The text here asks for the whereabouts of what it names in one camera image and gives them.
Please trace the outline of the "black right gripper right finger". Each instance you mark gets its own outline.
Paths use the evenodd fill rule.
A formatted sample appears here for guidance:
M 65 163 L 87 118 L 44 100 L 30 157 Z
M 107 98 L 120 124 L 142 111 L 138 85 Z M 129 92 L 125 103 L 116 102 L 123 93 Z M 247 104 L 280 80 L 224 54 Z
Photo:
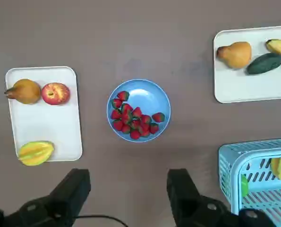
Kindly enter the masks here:
M 167 174 L 167 193 L 177 227 L 274 227 L 262 211 L 242 209 L 231 213 L 219 200 L 203 196 L 186 169 Z

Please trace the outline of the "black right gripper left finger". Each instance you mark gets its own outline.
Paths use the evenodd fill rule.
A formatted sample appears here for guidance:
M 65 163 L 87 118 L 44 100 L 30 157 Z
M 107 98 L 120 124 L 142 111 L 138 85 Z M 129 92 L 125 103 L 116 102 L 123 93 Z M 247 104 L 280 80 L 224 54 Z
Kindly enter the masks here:
M 0 227 L 71 227 L 90 191 L 89 170 L 74 168 L 47 196 L 7 216 L 0 210 Z

